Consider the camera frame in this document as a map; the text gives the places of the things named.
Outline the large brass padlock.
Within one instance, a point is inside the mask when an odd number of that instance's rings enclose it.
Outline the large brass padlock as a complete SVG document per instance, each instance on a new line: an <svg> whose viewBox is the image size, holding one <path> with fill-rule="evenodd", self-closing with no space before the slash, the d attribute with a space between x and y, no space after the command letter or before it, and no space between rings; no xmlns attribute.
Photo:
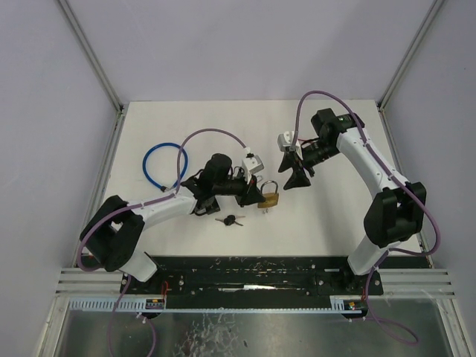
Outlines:
<svg viewBox="0 0 476 357"><path fill-rule="evenodd" d="M266 186L272 185L274 187L273 191L264 193L264 189ZM268 210L269 208L273 208L278 205L279 202L279 184L274 180L268 180L262 183L260 187L260 192L262 193L265 201L259 202L257 204L257 208L261 210Z"/></svg>

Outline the red cable padlock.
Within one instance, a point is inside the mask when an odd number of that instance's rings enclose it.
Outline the red cable padlock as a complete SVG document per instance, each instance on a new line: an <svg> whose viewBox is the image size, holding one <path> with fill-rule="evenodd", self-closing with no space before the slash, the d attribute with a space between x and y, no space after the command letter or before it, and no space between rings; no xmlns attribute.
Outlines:
<svg viewBox="0 0 476 357"><path fill-rule="evenodd" d="M298 141L300 142L301 145L306 145L306 144L310 144L312 142L315 142L317 141L317 138L312 138L312 139L298 139Z"/></svg>

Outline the blue cable lock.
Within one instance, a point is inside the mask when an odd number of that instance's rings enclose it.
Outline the blue cable lock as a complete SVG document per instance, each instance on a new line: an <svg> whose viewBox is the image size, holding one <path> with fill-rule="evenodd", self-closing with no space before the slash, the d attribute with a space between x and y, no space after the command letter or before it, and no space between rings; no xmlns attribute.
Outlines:
<svg viewBox="0 0 476 357"><path fill-rule="evenodd" d="M179 179L182 181L188 171L189 157L185 149L180 149L179 144L163 142L148 149L142 159L142 172L145 179L162 193L176 188L178 180L172 173L173 158L176 149L181 153L181 170Z"/></svg>

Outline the black-headed keys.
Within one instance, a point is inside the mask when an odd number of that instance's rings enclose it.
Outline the black-headed keys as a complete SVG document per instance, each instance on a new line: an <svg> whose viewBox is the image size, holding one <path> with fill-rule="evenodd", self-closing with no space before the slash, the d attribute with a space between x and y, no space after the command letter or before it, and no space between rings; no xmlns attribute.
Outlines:
<svg viewBox="0 0 476 357"><path fill-rule="evenodd" d="M231 214L231 215L226 216L226 217L223 218L223 219L215 218L215 220L216 220L217 222L223 223L223 224L224 224L225 226L227 226L227 227L228 227L228 226L232 226L232 225L238 225L238 226L242 227L243 224L240 223L240 222L238 222L238 220L239 220L239 219L243 219L243 218L244 218L244 216L236 216L236 215L232 215L232 214Z"/></svg>

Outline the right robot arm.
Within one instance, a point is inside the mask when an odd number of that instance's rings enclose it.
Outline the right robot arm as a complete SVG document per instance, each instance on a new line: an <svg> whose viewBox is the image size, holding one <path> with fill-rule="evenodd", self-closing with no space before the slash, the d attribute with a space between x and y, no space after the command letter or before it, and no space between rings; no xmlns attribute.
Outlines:
<svg viewBox="0 0 476 357"><path fill-rule="evenodd" d="M306 146L293 142L293 131L277 138L283 152L278 170L292 170L283 188L308 187L316 165L338 154L346 157L373 199L364 217L365 236L347 258L349 273L365 275L386 252L422 230L426 189L419 182L409 182L370 139L362 138L364 123L358 115L336 115L331 109L322 109L312 117L311 124L317 137Z"/></svg>

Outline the black padlock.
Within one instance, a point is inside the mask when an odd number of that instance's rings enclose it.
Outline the black padlock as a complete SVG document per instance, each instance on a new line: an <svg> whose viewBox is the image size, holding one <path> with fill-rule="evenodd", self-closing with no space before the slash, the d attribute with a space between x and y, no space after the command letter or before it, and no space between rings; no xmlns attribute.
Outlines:
<svg viewBox="0 0 476 357"><path fill-rule="evenodd" d="M214 199L212 202L203 202L198 204L194 208L193 212L196 216L211 215L220 212L220 206L218 201Z"/></svg>

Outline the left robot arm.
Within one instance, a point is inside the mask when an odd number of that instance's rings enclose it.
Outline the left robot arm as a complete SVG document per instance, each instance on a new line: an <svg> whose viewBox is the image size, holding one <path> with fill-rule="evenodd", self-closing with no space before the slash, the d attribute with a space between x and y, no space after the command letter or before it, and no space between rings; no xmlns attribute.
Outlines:
<svg viewBox="0 0 476 357"><path fill-rule="evenodd" d="M235 170L228 156L216 153L174 193L136 203L110 196L83 229L81 246L105 271L121 271L145 283L158 270L152 258L138 249L145 230L179 216L217 213L217 196L233 196L240 207L263 203L257 186L257 174L263 169L262 160L253 153L246 154Z"/></svg>

